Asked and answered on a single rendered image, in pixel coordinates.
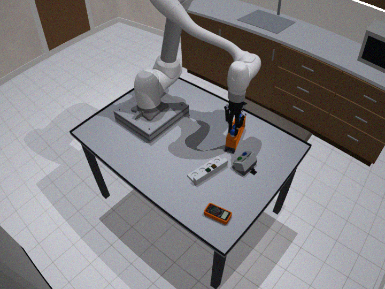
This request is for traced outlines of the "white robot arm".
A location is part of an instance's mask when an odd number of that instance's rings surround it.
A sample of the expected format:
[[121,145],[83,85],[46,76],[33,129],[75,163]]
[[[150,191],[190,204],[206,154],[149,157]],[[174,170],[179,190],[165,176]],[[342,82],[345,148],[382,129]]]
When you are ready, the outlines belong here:
[[193,0],[150,0],[153,6],[166,17],[161,55],[153,69],[140,71],[134,81],[137,105],[131,108],[136,118],[144,117],[152,121],[156,115],[168,108],[161,102],[164,91],[182,73],[182,64],[177,58],[182,29],[191,36],[228,51],[234,62],[228,70],[228,99],[234,103],[245,100],[246,89],[261,67],[256,54],[241,50],[223,37],[207,31],[190,18],[186,10]]

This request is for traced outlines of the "orange pocket multimeter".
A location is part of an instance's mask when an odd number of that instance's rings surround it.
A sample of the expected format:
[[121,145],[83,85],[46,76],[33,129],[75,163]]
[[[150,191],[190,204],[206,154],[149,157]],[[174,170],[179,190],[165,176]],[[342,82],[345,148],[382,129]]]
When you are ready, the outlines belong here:
[[232,212],[209,203],[204,210],[204,215],[226,225],[232,216]]

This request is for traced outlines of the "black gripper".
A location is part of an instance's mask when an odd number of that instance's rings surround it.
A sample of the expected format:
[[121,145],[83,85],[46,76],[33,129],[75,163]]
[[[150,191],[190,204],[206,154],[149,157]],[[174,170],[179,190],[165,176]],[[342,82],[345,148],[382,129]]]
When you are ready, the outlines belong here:
[[[228,133],[230,133],[230,130],[232,130],[233,126],[233,117],[235,115],[235,132],[234,136],[238,134],[238,129],[242,127],[244,118],[247,115],[246,113],[243,113],[243,102],[241,103],[234,103],[229,100],[229,105],[224,106],[225,108],[225,116],[226,116],[226,121],[228,122]],[[230,114],[229,114],[230,111]],[[241,119],[240,119],[240,114],[241,114]]]

